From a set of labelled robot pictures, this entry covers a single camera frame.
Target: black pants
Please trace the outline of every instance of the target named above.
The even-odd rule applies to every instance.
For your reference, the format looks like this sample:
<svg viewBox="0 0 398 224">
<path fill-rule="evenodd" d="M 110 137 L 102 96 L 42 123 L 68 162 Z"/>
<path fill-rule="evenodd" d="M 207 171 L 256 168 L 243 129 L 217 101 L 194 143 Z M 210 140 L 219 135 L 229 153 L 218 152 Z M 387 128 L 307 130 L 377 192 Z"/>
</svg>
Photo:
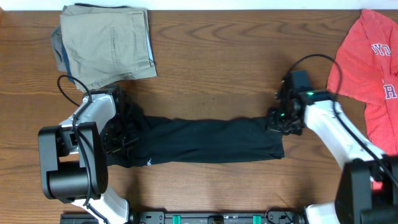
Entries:
<svg viewBox="0 0 398 224">
<path fill-rule="evenodd" d="M 108 165 L 248 162 L 284 157 L 282 135 L 266 130 L 266 117 L 231 121 L 168 119 L 145 116 L 137 105 L 127 114 L 139 139 L 124 156 L 124 162 L 108 157 Z"/>
</svg>

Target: red shirt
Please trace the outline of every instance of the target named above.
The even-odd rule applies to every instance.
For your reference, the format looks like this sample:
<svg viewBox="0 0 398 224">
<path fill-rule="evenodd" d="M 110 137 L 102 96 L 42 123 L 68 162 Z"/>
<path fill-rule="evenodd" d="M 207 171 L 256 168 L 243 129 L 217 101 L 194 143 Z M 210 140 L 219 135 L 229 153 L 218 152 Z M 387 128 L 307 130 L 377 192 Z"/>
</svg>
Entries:
<svg viewBox="0 0 398 224">
<path fill-rule="evenodd" d="M 339 94 L 366 103 L 369 140 L 388 155 L 398 154 L 398 25 L 372 10 L 349 30 L 337 51 L 343 71 Z M 336 91 L 338 69 L 332 66 L 328 89 Z"/>
</svg>

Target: khaki pants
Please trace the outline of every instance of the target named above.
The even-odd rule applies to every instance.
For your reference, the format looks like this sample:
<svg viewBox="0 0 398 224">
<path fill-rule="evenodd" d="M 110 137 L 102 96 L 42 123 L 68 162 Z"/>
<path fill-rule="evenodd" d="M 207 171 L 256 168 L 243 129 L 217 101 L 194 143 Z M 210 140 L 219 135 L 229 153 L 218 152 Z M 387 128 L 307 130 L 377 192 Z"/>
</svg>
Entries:
<svg viewBox="0 0 398 224">
<path fill-rule="evenodd" d="M 89 89 L 156 76 L 145 10 L 68 6 L 61 29 L 71 73 Z"/>
</svg>

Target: wooden table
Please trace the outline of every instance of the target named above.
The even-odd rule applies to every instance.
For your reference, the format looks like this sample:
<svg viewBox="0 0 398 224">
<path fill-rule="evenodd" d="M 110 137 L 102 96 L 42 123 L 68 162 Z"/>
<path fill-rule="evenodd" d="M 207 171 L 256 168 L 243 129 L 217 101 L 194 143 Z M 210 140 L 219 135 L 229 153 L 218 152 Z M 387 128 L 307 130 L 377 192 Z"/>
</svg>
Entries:
<svg viewBox="0 0 398 224">
<path fill-rule="evenodd" d="M 383 14 L 398 20 L 394 11 Z M 60 12 L 5 12 L 0 25 L 1 223 L 57 223 L 67 211 L 41 189 L 37 132 L 75 106 L 58 92 L 50 34 Z M 122 86 L 146 114 L 185 119 L 264 116 L 274 92 L 301 57 L 334 56 L 360 11 L 151 11 L 158 77 Z M 325 88 L 331 64 L 298 66 Z M 74 100 L 81 92 L 65 81 Z M 365 132 L 364 104 L 342 98 Z M 133 208 L 168 211 L 264 211 L 333 200 L 340 169 L 310 130 L 284 137 L 286 158 L 240 164 L 168 163 L 109 168 L 109 183 Z"/>
</svg>

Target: blue fabric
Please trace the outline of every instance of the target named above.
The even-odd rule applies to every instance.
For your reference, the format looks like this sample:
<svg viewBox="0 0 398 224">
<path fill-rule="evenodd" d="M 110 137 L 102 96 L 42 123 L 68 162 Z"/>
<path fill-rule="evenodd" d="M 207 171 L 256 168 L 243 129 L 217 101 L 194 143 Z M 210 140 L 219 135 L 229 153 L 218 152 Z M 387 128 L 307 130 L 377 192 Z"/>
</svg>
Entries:
<svg viewBox="0 0 398 224">
<path fill-rule="evenodd" d="M 63 45 L 63 43 L 62 43 L 62 57 L 63 57 L 63 61 L 65 62 L 65 66 L 67 68 L 68 75 L 72 76 L 72 73 L 70 72 L 68 54 L 67 54 L 67 51 L 65 50 L 65 46 Z M 75 84 L 75 81 L 73 79 L 68 78 L 68 80 L 71 81 L 73 84 Z"/>
</svg>

